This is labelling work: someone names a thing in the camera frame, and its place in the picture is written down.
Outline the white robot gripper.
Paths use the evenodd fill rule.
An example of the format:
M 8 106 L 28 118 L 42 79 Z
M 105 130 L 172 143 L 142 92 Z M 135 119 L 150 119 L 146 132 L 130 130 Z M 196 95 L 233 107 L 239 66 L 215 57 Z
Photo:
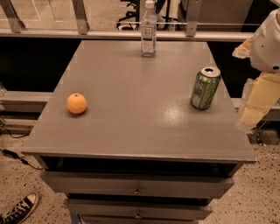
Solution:
M 280 99 L 280 24 L 279 10 L 273 10 L 255 31 L 237 46 L 232 55 L 250 58 L 251 66 L 261 72 L 247 79 L 238 113 L 239 126 L 256 126 Z

